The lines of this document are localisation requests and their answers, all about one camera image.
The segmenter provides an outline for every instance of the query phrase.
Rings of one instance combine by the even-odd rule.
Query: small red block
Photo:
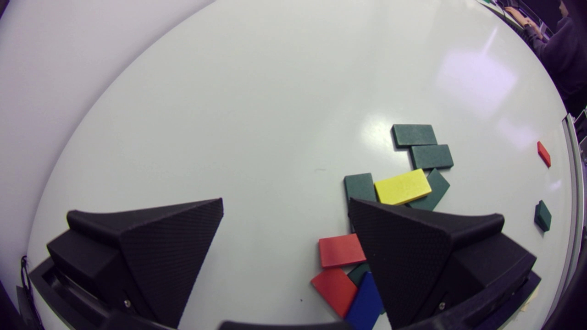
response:
[[[357,234],[321,238],[318,246],[323,268],[358,264],[367,260]]]
[[[322,298],[341,318],[345,318],[357,294],[357,287],[340,268],[323,270],[310,281]]]
[[[542,143],[540,143],[540,141],[538,141],[538,154],[540,155],[540,157],[542,158],[544,163],[546,163],[546,166],[550,167],[550,165],[551,165],[550,154],[548,153],[546,148],[542,145]]]

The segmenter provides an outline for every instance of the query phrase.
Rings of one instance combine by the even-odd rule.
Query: yellow block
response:
[[[381,203],[391,205],[408,203],[432,192],[422,169],[377,181],[375,190]]]

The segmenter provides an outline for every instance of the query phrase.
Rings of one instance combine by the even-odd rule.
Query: rectangular block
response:
[[[357,234],[321,238],[318,241],[323,268],[341,267],[365,262],[365,254]]]
[[[450,183],[437,169],[432,170],[426,179],[430,188],[432,188],[432,192],[427,196],[407,203],[409,207],[432,211],[450,187]]]
[[[346,176],[344,181],[347,203],[351,197],[360,200],[377,201],[371,173]]]
[[[354,267],[353,270],[351,270],[346,275],[358,287],[361,285],[361,281],[363,281],[363,276],[365,275],[365,273],[370,272],[370,271],[371,271],[371,269],[369,268],[369,264],[364,262],[364,263],[358,265],[357,267]],[[379,311],[379,314],[380,315],[385,314],[385,309],[382,308],[381,311]]]
[[[415,169],[448,169],[454,165],[446,144],[413,146],[410,148],[410,156]]]
[[[310,281],[322,298],[345,318],[357,293],[357,287],[340,268],[323,270]]]
[[[375,190],[381,203],[391,205],[408,203],[432,192],[422,169],[377,181]]]
[[[543,201],[538,202],[534,213],[534,222],[540,227],[540,229],[542,229],[542,231],[549,231],[551,219],[552,216],[550,211],[548,211],[546,204],[544,204]]]
[[[542,143],[540,141],[538,141],[538,154],[540,155],[540,158],[542,158],[542,160],[544,161],[546,166],[550,167],[550,165],[551,165],[550,154],[548,153],[548,151],[546,150],[546,148],[542,145]]]
[[[395,124],[392,136],[398,148],[437,144],[432,125]]]
[[[352,324],[355,330],[371,330],[382,308],[383,303],[373,275],[371,272],[366,272],[345,321]]]

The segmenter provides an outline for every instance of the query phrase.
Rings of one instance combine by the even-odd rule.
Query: tabletop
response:
[[[222,197],[180,328],[333,321],[310,279],[318,239],[349,232],[344,176],[411,170],[390,129],[432,124],[454,159],[436,211],[505,216],[503,232],[538,257],[542,277],[507,328],[537,329],[568,251],[565,115],[531,50],[474,1],[220,0],[148,48],[83,119],[40,201],[31,269],[68,210]],[[552,214],[545,234],[539,200]],[[36,303],[46,329],[64,327]],[[375,328],[390,328],[385,315]]]

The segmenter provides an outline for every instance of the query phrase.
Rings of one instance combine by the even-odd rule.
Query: green block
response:
[[[413,146],[410,148],[410,156],[414,169],[448,169],[454,165],[446,144]]]
[[[432,188],[432,192],[420,199],[411,201],[406,205],[412,208],[419,208],[421,210],[430,211],[434,210],[436,205],[438,205],[438,202],[440,202],[450,187],[450,183],[448,183],[448,181],[442,176],[442,174],[440,174],[437,169],[432,170],[426,179],[430,184],[430,188]]]
[[[366,262],[363,262],[362,264],[358,265],[357,267],[354,267],[353,270],[351,270],[348,274],[346,274],[350,280],[355,283],[355,285],[357,287],[360,286],[361,281],[363,280],[363,275],[365,275],[365,272],[371,271],[371,269],[369,268],[369,265]],[[379,312],[379,315],[383,315],[385,314],[385,308],[381,309],[381,312]]]
[[[432,125],[395,124],[392,136],[398,148],[437,144]]]
[[[544,204],[543,201],[540,201],[538,205],[536,205],[534,222],[540,227],[540,229],[542,229],[542,231],[549,231],[551,219],[552,216],[550,211],[548,211],[548,207],[546,207],[546,204]]]
[[[350,201],[351,197],[359,200],[377,201],[371,173],[346,176],[345,192],[347,203]]]

